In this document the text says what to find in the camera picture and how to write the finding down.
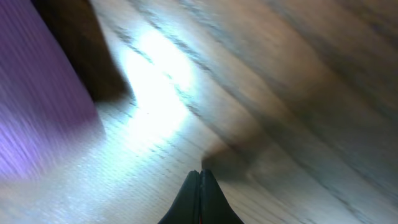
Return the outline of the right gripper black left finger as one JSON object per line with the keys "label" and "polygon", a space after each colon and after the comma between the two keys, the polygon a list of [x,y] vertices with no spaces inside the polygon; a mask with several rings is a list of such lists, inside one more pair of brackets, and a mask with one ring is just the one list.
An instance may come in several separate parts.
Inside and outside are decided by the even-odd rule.
{"label": "right gripper black left finger", "polygon": [[190,171],[159,224],[200,223],[200,174]]}

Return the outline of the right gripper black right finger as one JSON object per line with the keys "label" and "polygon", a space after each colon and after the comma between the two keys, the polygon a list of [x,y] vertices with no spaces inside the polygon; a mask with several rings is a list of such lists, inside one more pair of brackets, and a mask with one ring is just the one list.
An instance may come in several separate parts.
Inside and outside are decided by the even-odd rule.
{"label": "right gripper black right finger", "polygon": [[211,170],[200,173],[200,223],[243,224],[229,205]]}

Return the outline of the purple microfibre cloth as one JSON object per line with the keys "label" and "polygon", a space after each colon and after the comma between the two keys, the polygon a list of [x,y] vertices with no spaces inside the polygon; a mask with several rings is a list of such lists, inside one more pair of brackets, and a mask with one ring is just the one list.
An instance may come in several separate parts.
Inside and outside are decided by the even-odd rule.
{"label": "purple microfibre cloth", "polygon": [[1,0],[1,180],[33,179],[102,134],[92,99],[33,4]]}

